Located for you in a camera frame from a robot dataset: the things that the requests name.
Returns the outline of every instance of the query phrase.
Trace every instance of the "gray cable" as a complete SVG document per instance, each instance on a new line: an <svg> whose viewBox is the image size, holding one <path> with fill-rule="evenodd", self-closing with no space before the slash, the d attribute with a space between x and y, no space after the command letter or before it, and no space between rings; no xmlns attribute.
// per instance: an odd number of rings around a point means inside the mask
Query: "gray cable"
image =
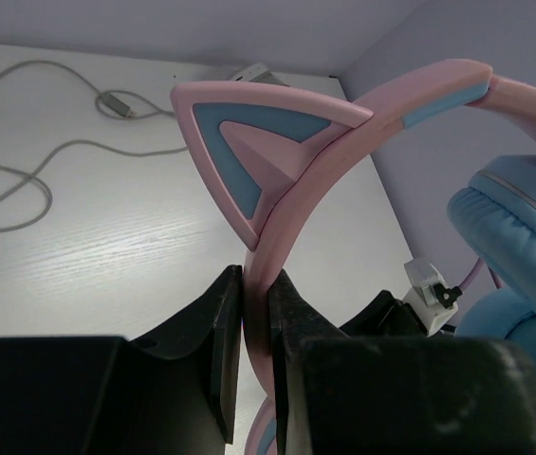
<svg viewBox="0 0 536 455"><path fill-rule="evenodd" d="M52 62L49 60L29 60L25 62L20 62L18 64L14 64L13 66L10 66L9 68L5 69L4 71L0 72L0 80L5 78L8 74L16 71L17 69L21 69L26 66L31 66L35 64L45 64L50 66L55 66L57 68L60 68L75 77L77 77L80 81L82 81L84 84L86 84L93 92L95 92L95 108L97 111L102 115L106 116L108 118L116 119L116 120L126 120L126 121L136 121L136 120L143 120L146 118L156 117L156 116L165 116L169 118L175 118L175 114L169 111L165 111L164 109L158 107L153 102L147 100L143 96L134 93L129 92L127 90L104 90L101 91L99 88L97 88L91 81L89 81L87 78L85 78L82 74L80 74L78 71L74 70L73 68L70 68L69 66L65 64L60 64L58 62ZM105 111L102 106L105 105L105 100L107 97L111 97L114 94L121 94L121 95L127 95L129 97L135 98L137 100L140 100L147 104L149 107L152 108L150 112L147 114L143 114L141 116L136 117L123 117L123 116L117 116L114 114L111 114L108 111ZM26 228L28 226L31 226L38 221L40 221L42 218L46 216L50 208L52 207L53 197L52 197L52 191L50 190L50 187L41 180L38 177L38 174L46 167L46 165L50 162L52 158L55 157L56 154L58 154L61 150L66 149L67 147L71 147L72 145L91 145L93 147L97 147L100 149L103 149L107 152L111 152L117 155L122 156L131 156L135 158L143 158L147 156L159 156L159 155L172 155L172 154L178 154L180 152L184 152L187 150L186 147L180 147L177 149L170 149L170 150L158 150L154 152L144 152L144 153L132 153L132 152L126 152L124 150L117 149L115 147L111 147L109 145L101 144L100 142L94 141L94 140L88 140L88 139L73 139L69 140L68 142L65 142L55 148L52 152L50 152L44 160L31 172L26 171L20 171L18 169L11 168L9 166L1 166L0 165L0 171L4 173L11 173L13 175L17 175L21 177L21 181L17 183L16 185L12 186L10 189L4 191L0 194L0 203L7 199L8 197L15 194L17 191L21 190L25 185L31 183L36 188L39 188L42 193L44 194L44 197L46 199L45 207L42 210L40 214L35 216L34 218L25 221L23 223L20 223L18 225L12 225L12 226L6 226L6 227L0 227L0 233L2 232L12 232L14 230Z"/></svg>

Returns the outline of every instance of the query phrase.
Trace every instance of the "blue cat ear panel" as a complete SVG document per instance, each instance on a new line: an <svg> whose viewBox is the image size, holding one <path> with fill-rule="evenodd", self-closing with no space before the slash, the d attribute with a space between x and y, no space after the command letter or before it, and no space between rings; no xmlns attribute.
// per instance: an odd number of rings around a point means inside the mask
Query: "blue cat ear panel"
<svg viewBox="0 0 536 455"><path fill-rule="evenodd" d="M219 126L232 121L304 142L327 128L331 121L301 112L254 104L203 102L194 104L194 117L214 167L247 220L252 219L261 188L223 138Z"/></svg>

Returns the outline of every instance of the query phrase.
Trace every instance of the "pink headband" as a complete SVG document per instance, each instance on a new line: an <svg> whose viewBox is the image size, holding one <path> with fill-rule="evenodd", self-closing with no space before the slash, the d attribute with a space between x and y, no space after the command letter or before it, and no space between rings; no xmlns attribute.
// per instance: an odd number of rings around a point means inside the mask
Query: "pink headband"
<svg viewBox="0 0 536 455"><path fill-rule="evenodd" d="M267 292L305 221L331 187L390 137L457 105L502 114L536 141L536 88L494 76L486 64L448 60L377 87L354 103L304 90L245 82L190 82L171 94L177 120L195 165L215 202L248 247L244 324L250 361L274 399ZM329 126L294 141L243 122L219 130L261 188L248 219L215 168L198 127L197 103L271 106L330 120Z"/></svg>

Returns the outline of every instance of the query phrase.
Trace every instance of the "cat ear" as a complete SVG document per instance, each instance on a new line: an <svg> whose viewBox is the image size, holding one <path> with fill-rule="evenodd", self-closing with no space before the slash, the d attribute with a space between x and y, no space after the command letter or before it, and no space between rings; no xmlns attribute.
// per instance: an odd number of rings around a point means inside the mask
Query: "cat ear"
<svg viewBox="0 0 536 455"><path fill-rule="evenodd" d="M373 115L347 101L252 82L183 83L171 101L205 185L251 251L312 160Z"/></svg>

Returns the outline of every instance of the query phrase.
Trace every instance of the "pink headphones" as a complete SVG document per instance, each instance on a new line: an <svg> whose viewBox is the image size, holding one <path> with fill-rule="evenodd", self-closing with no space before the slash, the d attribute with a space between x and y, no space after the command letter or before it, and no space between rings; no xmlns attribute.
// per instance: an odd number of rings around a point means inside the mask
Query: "pink headphones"
<svg viewBox="0 0 536 455"><path fill-rule="evenodd" d="M196 167L249 249L245 339L272 399L266 295L305 221L344 174L390 137L460 105L497 112L536 141L536 88L468 60L425 66L353 103L245 82L183 83L171 99Z"/></svg>

